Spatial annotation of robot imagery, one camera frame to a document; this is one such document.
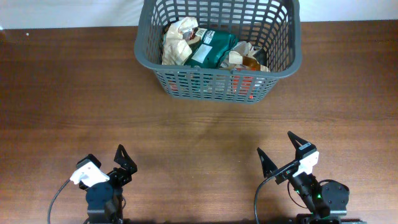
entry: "white motor bracket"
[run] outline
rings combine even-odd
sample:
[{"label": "white motor bracket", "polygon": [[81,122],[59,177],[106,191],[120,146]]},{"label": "white motor bracket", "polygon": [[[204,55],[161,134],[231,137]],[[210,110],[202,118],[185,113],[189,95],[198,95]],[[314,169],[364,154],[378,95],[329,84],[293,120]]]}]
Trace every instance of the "white motor bracket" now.
[{"label": "white motor bracket", "polygon": [[74,184],[79,184],[82,181],[87,187],[92,187],[95,184],[108,181],[109,176],[104,174],[93,162],[87,160],[86,164],[72,174],[70,180]]},{"label": "white motor bracket", "polygon": [[298,166],[298,170],[293,174],[293,177],[300,175],[305,172],[306,174],[312,173],[312,167],[314,167],[318,163],[319,152],[315,151],[308,155],[307,157],[299,160],[300,165]]}]

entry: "basket rim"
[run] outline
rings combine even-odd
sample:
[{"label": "basket rim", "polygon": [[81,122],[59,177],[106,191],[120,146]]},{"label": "basket rim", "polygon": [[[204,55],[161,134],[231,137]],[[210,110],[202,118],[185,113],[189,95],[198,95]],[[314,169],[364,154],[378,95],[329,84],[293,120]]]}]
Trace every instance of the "basket rim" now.
[{"label": "basket rim", "polygon": [[293,75],[301,66],[302,63],[302,49],[301,49],[301,23],[300,23],[300,3],[298,0],[292,0],[293,7],[293,28],[294,28],[294,61],[293,63],[281,72],[260,72],[260,71],[249,71],[249,70],[222,70],[218,68],[199,68],[199,67],[191,67],[189,65],[159,65],[156,63],[150,62],[144,56],[142,52],[142,43],[144,34],[142,33],[142,27],[146,23],[146,14],[142,12],[147,11],[146,9],[149,6],[152,6],[150,3],[155,1],[144,1],[144,6],[142,7],[139,24],[138,24],[138,33],[136,37],[136,41],[134,43],[134,55],[136,56],[137,61],[156,72],[183,72],[183,73],[209,73],[214,75],[242,75],[248,77],[260,77],[260,78],[286,78]]}]

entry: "white label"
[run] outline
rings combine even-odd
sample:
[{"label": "white label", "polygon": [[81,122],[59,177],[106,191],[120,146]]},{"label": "white label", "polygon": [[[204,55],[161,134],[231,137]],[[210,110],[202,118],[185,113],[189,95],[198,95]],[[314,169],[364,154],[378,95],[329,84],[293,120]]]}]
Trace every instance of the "white label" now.
[{"label": "white label", "polygon": [[199,36],[202,39],[203,35],[205,35],[206,31],[207,31],[207,29],[198,28],[198,31],[195,33],[195,35]]},{"label": "white label", "polygon": [[192,59],[197,62],[203,63],[207,54],[210,52],[212,48],[213,48],[212,46],[202,44],[199,47],[199,49],[195,52],[195,54],[192,56]]},{"label": "white label", "polygon": [[213,39],[214,33],[215,33],[215,31],[209,30],[209,31],[206,33],[206,36],[205,36],[205,39],[204,39],[203,42],[204,42],[205,44],[210,44],[211,40]]},{"label": "white label", "polygon": [[300,146],[298,149],[303,150],[303,149],[305,149],[306,147],[309,147],[309,146],[311,146],[311,143],[308,142],[308,143]]}]

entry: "gray plastic basket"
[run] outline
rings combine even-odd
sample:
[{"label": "gray plastic basket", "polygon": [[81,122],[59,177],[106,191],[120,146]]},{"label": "gray plastic basket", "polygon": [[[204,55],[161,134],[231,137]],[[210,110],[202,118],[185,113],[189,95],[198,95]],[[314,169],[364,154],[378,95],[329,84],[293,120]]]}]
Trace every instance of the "gray plastic basket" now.
[{"label": "gray plastic basket", "polygon": [[[162,65],[165,28],[186,16],[199,27],[236,34],[263,47],[271,72]],[[145,0],[134,45],[137,60],[152,69],[164,90],[177,98],[256,103],[278,79],[301,64],[298,0]]]}]

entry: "trash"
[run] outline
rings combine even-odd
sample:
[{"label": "trash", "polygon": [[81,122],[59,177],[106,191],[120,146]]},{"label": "trash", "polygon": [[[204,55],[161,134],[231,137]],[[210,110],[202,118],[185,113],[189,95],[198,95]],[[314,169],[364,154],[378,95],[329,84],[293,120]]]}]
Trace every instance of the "trash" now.
[{"label": "trash", "polygon": [[217,30],[200,29],[196,33],[196,36],[198,35],[201,37],[200,43],[194,48],[193,55],[185,65],[218,68],[225,53],[238,42],[234,34]]},{"label": "trash", "polygon": [[191,56],[192,49],[184,39],[198,27],[194,17],[186,17],[170,25],[165,34],[162,65],[183,65]]},{"label": "trash", "polygon": [[265,66],[265,54],[264,49],[252,46],[249,42],[240,41],[224,58],[220,68],[269,72],[269,69]]},{"label": "trash", "polygon": [[207,29],[204,28],[195,28],[193,29],[191,38],[187,40],[187,43],[191,49],[195,49],[198,47],[201,38],[205,35]]}]

